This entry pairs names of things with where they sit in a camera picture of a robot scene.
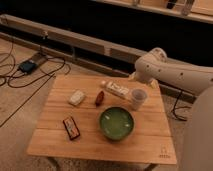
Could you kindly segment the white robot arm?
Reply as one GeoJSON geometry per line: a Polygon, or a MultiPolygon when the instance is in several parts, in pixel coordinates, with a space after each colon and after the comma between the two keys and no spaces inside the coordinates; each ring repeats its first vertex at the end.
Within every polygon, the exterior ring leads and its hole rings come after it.
{"type": "Polygon", "coordinates": [[[213,67],[170,62],[156,47],[135,61],[133,78],[141,83],[157,79],[197,96],[178,171],[213,171],[213,67]]]}

